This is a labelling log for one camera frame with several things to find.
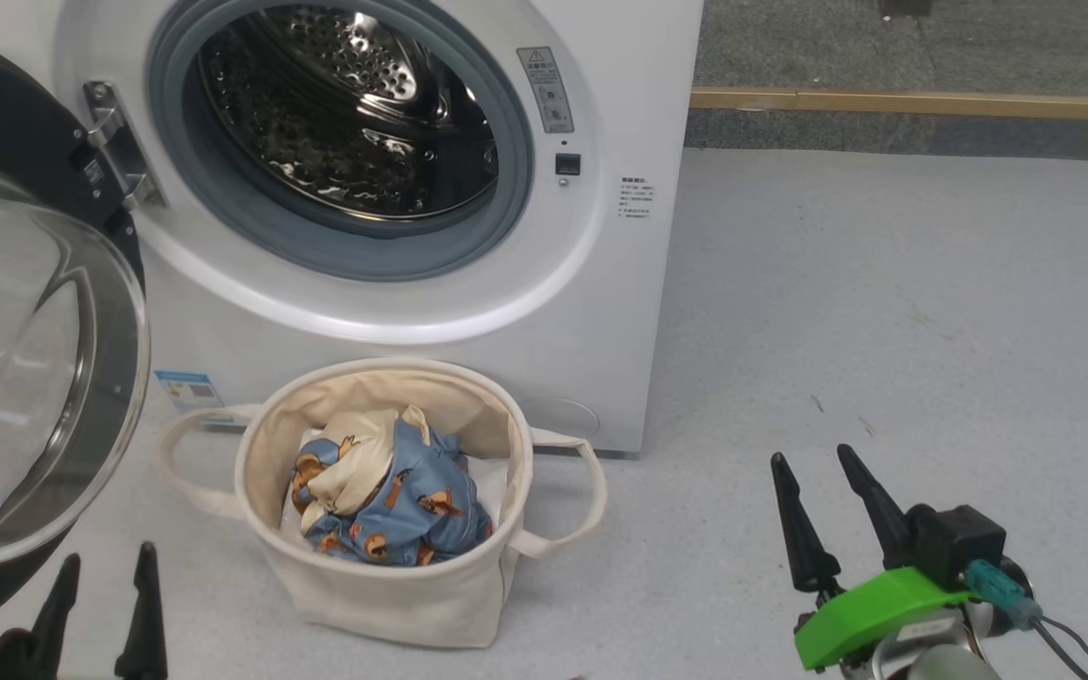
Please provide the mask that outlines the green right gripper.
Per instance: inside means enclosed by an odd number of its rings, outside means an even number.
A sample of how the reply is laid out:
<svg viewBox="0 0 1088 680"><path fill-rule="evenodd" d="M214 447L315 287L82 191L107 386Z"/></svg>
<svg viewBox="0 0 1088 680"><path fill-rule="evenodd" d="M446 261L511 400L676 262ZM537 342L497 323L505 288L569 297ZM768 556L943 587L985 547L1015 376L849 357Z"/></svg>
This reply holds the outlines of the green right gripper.
<svg viewBox="0 0 1088 680"><path fill-rule="evenodd" d="M805 671L821 672L868 650L885 636L918 625L949 605L960 605L970 594L937 585L910 562L910 526L906 514L874 478L849 444L839 444L837 456L846 482L863 500L865 512L882 551L881 574L854 589L842 590L837 576L841 564L825 551L800 500L798 478L782 452L772 453L774 497L789 557L791 585L803 593L827 597L794 632L798 657Z"/></svg>

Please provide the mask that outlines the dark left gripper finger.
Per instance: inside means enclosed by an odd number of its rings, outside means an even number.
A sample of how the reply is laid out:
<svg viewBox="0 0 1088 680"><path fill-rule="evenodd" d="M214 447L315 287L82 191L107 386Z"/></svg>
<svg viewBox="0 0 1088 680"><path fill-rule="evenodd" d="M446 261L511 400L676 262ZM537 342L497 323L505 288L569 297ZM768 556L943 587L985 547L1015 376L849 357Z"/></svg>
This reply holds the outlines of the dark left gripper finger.
<svg viewBox="0 0 1088 680"><path fill-rule="evenodd" d="M168 680L162 589L154 543L140 546L133 585L137 589L124 650L115 662L118 680Z"/></svg>
<svg viewBox="0 0 1088 680"><path fill-rule="evenodd" d="M72 552L61 562L55 584L30 628L30 680L58 680L67 617L77 602L79 570L79 555Z"/></svg>

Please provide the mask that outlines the cream canvas laundry basket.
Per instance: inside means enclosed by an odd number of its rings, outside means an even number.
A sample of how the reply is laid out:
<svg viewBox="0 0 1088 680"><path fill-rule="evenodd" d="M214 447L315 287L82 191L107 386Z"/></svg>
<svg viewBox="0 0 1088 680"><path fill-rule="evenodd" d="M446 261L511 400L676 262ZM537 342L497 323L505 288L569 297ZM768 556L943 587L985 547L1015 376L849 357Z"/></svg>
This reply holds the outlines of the cream canvas laundry basket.
<svg viewBox="0 0 1088 680"><path fill-rule="evenodd" d="M586 460L586 519L566 536L523 526L537 445ZM519 558L595 533L608 503L586 438L417 358L329 364L263 403L180 415L156 463L200 511L246 523L304 620L424 647L491 645Z"/></svg>

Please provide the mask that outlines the white front-load washing machine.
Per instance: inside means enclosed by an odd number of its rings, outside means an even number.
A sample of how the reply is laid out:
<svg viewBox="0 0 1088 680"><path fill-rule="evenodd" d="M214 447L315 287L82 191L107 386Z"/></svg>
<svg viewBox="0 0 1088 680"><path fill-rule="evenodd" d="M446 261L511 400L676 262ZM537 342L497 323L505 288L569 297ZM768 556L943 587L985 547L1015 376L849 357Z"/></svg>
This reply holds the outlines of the white front-load washing machine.
<svg viewBox="0 0 1088 680"><path fill-rule="evenodd" d="M197 51L245 14L351 8L438 55L495 133L498 180L434 218L357 218L295 193L230 143ZM132 211L150 367L259 403L319 367L412 356L511 393L582 403L602 452L638 452L705 0L0 0L0 55L86 128L109 81L165 208ZM547 134L518 48L548 46L574 132ZM557 152L582 174L555 173ZM622 177L652 219L621 219Z"/></svg>

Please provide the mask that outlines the metal door hinge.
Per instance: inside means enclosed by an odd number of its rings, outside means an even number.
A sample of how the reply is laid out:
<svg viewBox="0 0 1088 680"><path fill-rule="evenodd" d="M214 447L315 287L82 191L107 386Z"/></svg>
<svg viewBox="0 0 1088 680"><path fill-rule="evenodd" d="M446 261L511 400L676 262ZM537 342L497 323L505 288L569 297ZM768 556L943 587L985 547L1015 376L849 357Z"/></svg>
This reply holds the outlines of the metal door hinge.
<svg viewBox="0 0 1088 680"><path fill-rule="evenodd" d="M165 197L154 172L148 166L116 87L109 81L86 81L82 92L92 119L88 143L106 156L106 164L118 180L126 210L165 208Z"/></svg>

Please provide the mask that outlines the blue energy label sticker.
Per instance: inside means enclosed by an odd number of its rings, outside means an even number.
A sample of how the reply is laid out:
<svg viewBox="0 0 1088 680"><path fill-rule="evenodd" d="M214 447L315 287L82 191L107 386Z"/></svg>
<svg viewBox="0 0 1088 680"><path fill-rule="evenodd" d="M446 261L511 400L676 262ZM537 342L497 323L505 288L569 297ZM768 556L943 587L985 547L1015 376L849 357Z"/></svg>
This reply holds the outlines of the blue energy label sticker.
<svg viewBox="0 0 1088 680"><path fill-rule="evenodd" d="M214 383L206 374L154 370L154 378L180 415L224 408Z"/></svg>

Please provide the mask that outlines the white round filter cover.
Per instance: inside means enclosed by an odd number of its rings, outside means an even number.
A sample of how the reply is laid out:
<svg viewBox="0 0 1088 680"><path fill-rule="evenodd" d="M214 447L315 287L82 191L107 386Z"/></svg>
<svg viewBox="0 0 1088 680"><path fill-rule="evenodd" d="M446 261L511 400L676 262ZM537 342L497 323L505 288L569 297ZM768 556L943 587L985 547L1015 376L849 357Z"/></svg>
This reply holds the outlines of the white round filter cover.
<svg viewBox="0 0 1088 680"><path fill-rule="evenodd" d="M567 398L528 398L519 404L526 420L536 429L559 434L593 438L599 433L601 421L588 406Z"/></svg>

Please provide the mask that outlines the clear text notice label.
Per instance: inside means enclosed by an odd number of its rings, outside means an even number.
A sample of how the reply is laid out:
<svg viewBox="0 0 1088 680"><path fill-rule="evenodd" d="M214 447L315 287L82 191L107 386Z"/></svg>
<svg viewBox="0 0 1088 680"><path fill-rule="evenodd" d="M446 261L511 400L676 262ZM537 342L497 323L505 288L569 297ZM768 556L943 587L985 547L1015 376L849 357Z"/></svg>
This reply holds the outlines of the clear text notice label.
<svg viewBox="0 0 1088 680"><path fill-rule="evenodd" d="M650 180L640 177L622 177L616 202L616 213L621 219L652 219L654 206L654 186Z"/></svg>

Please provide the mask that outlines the grey warning sticker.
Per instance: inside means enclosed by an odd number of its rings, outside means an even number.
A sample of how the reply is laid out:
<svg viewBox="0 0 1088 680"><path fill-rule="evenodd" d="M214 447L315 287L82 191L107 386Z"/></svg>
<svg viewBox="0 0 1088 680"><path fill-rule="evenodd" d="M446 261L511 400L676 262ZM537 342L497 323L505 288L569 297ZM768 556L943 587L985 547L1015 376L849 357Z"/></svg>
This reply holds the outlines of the grey warning sticker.
<svg viewBox="0 0 1088 680"><path fill-rule="evenodd" d="M519 63L537 107L541 126L547 134L574 132L571 108L566 87L562 86L560 66L548 46L521 47L517 50Z"/></svg>

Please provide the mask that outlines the steel perforated drum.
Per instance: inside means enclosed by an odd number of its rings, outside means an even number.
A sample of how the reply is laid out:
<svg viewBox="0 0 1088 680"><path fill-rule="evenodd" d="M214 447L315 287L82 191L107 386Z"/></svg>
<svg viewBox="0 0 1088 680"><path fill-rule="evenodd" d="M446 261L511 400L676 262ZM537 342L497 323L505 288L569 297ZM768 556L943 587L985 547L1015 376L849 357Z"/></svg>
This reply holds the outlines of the steel perforated drum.
<svg viewBox="0 0 1088 680"><path fill-rule="evenodd" d="M475 92L424 44L357 9L258 9L209 36L195 65L230 143L341 213L434 218L500 175Z"/></svg>

